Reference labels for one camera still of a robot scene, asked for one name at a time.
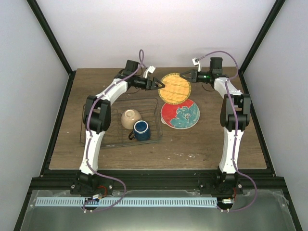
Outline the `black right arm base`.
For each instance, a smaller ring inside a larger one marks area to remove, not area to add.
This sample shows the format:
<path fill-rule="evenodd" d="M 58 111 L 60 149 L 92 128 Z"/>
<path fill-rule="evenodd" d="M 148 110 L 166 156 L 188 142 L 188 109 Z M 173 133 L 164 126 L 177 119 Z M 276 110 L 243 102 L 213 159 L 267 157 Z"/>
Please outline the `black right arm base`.
<path fill-rule="evenodd" d="M 198 176 L 198 185 L 202 194 L 229 195 L 236 194 L 238 174 L 201 173 Z"/>

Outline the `red and teal plate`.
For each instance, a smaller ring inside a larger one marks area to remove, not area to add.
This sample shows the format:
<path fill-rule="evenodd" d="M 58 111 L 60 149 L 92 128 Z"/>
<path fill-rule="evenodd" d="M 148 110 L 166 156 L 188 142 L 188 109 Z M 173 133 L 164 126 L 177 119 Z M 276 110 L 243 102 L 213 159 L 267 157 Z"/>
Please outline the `red and teal plate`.
<path fill-rule="evenodd" d="M 197 124 L 199 118 L 200 109 L 190 99 L 180 104 L 165 103 L 161 108 L 161 122 L 174 129 L 189 129 Z"/>

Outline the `yellow woven pattern plate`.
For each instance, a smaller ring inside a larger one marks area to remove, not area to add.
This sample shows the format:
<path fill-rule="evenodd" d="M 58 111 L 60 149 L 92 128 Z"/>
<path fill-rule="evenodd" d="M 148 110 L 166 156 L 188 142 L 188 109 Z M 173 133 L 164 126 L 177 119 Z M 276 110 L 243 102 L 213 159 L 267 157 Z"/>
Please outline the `yellow woven pattern plate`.
<path fill-rule="evenodd" d="M 158 90 L 160 98 L 168 104 L 180 104 L 186 101 L 191 94 L 191 84 L 180 77 L 179 73 L 169 73 L 165 75 L 161 82 L 164 88 Z"/>

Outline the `beige ceramic bowl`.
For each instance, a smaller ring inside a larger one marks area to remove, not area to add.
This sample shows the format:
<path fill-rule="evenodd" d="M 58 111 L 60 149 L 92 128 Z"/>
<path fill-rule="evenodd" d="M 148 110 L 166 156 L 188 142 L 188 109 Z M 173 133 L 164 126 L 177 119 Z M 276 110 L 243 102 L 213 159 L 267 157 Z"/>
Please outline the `beige ceramic bowl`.
<path fill-rule="evenodd" d="M 125 129 L 133 129 L 134 124 L 139 120 L 142 120 L 142 116 L 135 109 L 127 109 L 121 116 L 121 124 Z"/>

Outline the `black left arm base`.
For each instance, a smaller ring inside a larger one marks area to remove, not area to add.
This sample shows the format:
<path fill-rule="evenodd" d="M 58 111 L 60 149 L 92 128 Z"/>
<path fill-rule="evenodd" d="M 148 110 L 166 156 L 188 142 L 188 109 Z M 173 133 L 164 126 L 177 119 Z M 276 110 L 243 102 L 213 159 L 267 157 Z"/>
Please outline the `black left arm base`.
<path fill-rule="evenodd" d="M 108 195 L 113 190 L 114 181 L 102 178 L 96 174 L 85 174 L 78 171 L 71 186 L 71 194 L 92 196 L 95 194 Z"/>

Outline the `black wire dish rack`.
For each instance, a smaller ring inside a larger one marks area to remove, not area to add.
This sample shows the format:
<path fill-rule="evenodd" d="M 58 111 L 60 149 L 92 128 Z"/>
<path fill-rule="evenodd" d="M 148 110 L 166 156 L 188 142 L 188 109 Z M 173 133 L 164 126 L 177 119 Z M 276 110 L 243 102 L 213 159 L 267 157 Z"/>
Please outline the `black wire dish rack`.
<path fill-rule="evenodd" d="M 121 116 L 128 109 L 135 109 L 140 113 L 142 120 L 148 123 L 151 132 L 149 140 L 136 141 L 128 138 L 132 129 L 126 129 L 121 124 Z M 159 142 L 163 132 L 158 109 L 158 99 L 153 97 L 115 101 L 111 106 L 111 124 L 103 136 L 101 148 L 135 146 Z"/>

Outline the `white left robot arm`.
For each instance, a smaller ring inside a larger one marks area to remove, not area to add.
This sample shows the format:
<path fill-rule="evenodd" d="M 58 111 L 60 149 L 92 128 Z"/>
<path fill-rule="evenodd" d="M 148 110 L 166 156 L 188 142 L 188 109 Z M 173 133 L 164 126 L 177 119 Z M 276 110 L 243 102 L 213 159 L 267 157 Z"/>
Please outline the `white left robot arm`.
<path fill-rule="evenodd" d="M 148 74 L 155 71 L 150 66 L 142 76 L 137 75 L 141 63 L 127 60 L 125 68 L 113 79 L 111 84 L 101 93 L 88 96 L 85 103 L 83 123 L 85 125 L 85 149 L 79 171 L 85 175 L 94 175 L 98 170 L 98 157 L 101 142 L 111 124 L 112 104 L 130 87 L 142 90 L 158 90 L 165 87 L 157 78 L 150 79 Z"/>

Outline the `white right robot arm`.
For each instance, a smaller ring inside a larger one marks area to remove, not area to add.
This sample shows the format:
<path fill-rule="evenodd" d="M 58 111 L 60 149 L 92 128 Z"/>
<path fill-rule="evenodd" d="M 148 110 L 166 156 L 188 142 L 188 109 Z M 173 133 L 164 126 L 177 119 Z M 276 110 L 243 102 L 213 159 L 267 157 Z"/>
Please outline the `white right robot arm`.
<path fill-rule="evenodd" d="M 180 74 L 180 77 L 191 83 L 206 83 L 223 98 L 220 124 L 224 129 L 223 154 L 219 164 L 221 173 L 234 174 L 238 170 L 238 155 L 244 131 L 250 122 L 251 98 L 232 83 L 231 78 L 223 74 L 222 58 L 210 58 L 210 69 L 202 71 L 198 58 L 192 63 L 197 69 Z"/>

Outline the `dark blue ceramic mug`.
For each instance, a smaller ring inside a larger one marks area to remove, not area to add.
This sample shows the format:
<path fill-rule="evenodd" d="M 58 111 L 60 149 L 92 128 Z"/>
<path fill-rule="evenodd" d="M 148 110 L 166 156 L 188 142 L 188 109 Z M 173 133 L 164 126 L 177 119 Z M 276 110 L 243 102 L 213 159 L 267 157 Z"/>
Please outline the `dark blue ceramic mug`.
<path fill-rule="evenodd" d="M 147 141 L 151 137 L 151 130 L 149 124 L 144 120 L 137 121 L 132 132 L 129 134 L 129 140 Z"/>

